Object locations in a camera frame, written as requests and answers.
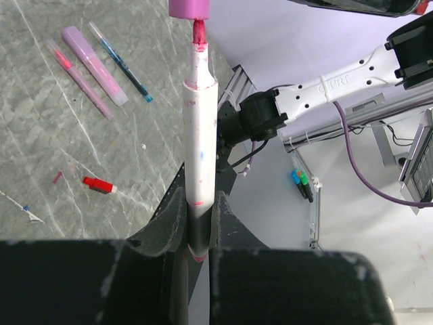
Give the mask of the blue pen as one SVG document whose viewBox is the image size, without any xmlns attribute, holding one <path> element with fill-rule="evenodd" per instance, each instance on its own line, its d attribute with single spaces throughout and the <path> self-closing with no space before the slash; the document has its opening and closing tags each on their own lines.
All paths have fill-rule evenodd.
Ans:
<svg viewBox="0 0 433 325">
<path fill-rule="evenodd" d="M 145 86 L 138 80 L 138 78 L 133 74 L 131 69 L 125 63 L 125 61 L 120 57 L 117 51 L 113 48 L 109 40 L 102 34 L 102 32 L 96 27 L 96 25 L 90 21 L 88 24 L 88 29 L 91 34 L 97 39 L 99 44 L 105 49 L 108 55 L 113 59 L 115 64 L 121 69 L 124 75 L 130 80 L 133 86 L 138 90 L 141 96 L 145 99 L 147 103 L 152 102 L 153 97 L 149 94 Z"/>
</svg>

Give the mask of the red pen cap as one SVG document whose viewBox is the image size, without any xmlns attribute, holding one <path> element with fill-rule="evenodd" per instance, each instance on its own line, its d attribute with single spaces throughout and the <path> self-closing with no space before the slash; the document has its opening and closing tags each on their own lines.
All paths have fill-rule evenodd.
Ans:
<svg viewBox="0 0 433 325">
<path fill-rule="evenodd" d="M 83 183 L 88 186 L 90 190 L 94 190 L 102 194 L 111 194 L 117 192 L 117 187 L 114 184 L 96 177 L 84 177 Z"/>
</svg>

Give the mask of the red purple pen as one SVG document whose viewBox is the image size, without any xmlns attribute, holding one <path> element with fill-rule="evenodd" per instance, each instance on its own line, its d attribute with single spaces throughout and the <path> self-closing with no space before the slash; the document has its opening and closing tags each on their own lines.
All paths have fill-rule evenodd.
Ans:
<svg viewBox="0 0 433 325">
<path fill-rule="evenodd" d="M 75 65 L 67 57 L 66 54 L 60 49 L 58 44 L 53 40 L 49 39 L 45 42 L 46 48 L 50 54 L 57 60 L 59 65 L 69 74 L 72 80 L 79 86 L 81 91 L 90 99 L 92 104 L 101 112 L 101 114 L 108 120 L 114 115 L 108 108 L 106 103 L 96 93 L 94 88 L 89 84 L 87 79 L 77 70 Z"/>
</svg>

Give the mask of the small purple pen cap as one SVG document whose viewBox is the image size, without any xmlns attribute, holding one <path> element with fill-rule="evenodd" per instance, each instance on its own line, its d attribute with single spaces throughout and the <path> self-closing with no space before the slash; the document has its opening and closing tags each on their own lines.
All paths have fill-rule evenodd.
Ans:
<svg viewBox="0 0 433 325">
<path fill-rule="evenodd" d="M 210 0 L 169 0 L 170 17 L 186 20 L 207 20 L 210 16 Z"/>
</svg>

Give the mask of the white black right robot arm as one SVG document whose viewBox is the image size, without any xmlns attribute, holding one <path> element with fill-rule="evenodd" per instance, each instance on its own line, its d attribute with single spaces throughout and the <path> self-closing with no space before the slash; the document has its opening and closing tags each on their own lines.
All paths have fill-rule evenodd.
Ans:
<svg viewBox="0 0 433 325">
<path fill-rule="evenodd" d="M 284 139 L 335 116 L 332 102 L 401 85 L 403 61 L 386 44 L 409 28 L 423 38 L 411 52 L 430 49 L 432 7 L 391 18 L 292 1 L 213 1 L 208 21 L 230 65 L 242 67 L 257 90 L 279 90 Z"/>
</svg>

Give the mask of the coloured markers bundle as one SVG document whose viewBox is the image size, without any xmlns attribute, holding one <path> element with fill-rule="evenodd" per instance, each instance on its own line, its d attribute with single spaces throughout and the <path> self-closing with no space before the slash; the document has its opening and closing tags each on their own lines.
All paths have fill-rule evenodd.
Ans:
<svg viewBox="0 0 433 325">
<path fill-rule="evenodd" d="M 311 187 L 309 185 L 309 179 L 306 173 L 304 171 L 294 169 L 291 172 L 291 176 L 302 197 L 308 200 L 310 203 L 313 203 L 314 202 L 313 193 L 311 191 Z"/>
</svg>

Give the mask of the purple highlighter pen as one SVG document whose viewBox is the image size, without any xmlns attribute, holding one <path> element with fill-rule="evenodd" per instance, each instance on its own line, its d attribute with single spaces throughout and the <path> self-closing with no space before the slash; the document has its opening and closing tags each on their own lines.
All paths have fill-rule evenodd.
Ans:
<svg viewBox="0 0 433 325">
<path fill-rule="evenodd" d="M 122 106 L 128 102 L 129 99 L 126 93 L 77 27 L 67 26 L 64 28 L 62 30 L 62 39 L 117 106 Z"/>
</svg>

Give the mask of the grey monitor device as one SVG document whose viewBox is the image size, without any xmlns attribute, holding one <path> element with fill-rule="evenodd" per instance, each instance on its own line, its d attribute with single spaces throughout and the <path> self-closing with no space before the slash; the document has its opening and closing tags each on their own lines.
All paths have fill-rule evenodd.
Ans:
<svg viewBox="0 0 433 325">
<path fill-rule="evenodd" d="M 399 177 L 400 193 L 407 201 L 432 202 L 432 109 L 419 123 Z"/>
</svg>

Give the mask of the white pen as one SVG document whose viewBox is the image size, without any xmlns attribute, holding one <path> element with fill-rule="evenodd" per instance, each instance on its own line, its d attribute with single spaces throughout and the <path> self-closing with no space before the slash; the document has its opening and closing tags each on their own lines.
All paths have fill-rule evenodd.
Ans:
<svg viewBox="0 0 433 325">
<path fill-rule="evenodd" d="M 218 81 L 209 71 L 206 24 L 193 22 L 191 66 L 183 82 L 185 198 L 188 245 L 205 260 L 211 233 L 217 157 Z"/>
</svg>

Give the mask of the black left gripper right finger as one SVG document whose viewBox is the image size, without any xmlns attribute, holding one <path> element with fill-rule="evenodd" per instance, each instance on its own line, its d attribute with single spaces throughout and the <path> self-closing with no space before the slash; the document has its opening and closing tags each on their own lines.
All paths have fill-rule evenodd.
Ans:
<svg viewBox="0 0 433 325">
<path fill-rule="evenodd" d="M 209 252 L 211 324 L 393 324 L 364 256 L 263 244 L 219 192 Z"/>
</svg>

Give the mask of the aluminium frame rail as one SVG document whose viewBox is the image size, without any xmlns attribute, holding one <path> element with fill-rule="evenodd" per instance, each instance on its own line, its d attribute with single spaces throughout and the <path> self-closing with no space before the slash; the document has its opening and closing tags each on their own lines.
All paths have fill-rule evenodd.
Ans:
<svg viewBox="0 0 433 325">
<path fill-rule="evenodd" d="M 256 87 L 242 66 L 236 66 L 233 76 L 221 94 L 218 110 L 222 108 L 225 102 L 230 102 L 236 110 L 239 110 L 240 103 L 255 91 Z"/>
</svg>

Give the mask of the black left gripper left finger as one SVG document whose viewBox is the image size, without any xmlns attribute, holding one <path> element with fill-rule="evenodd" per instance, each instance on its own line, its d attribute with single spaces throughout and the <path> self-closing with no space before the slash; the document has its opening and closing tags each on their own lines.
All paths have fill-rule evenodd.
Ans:
<svg viewBox="0 0 433 325">
<path fill-rule="evenodd" d="M 185 191 L 126 240 L 5 240 L 2 324 L 186 324 Z"/>
</svg>

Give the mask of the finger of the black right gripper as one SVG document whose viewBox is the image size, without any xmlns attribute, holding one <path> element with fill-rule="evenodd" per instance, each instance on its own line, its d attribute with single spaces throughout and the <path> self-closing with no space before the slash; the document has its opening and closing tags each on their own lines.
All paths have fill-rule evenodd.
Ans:
<svg viewBox="0 0 433 325">
<path fill-rule="evenodd" d="M 416 0 L 293 0 L 293 2 L 310 7 L 377 16 L 400 17 L 423 14 L 423 1 Z"/>
</svg>

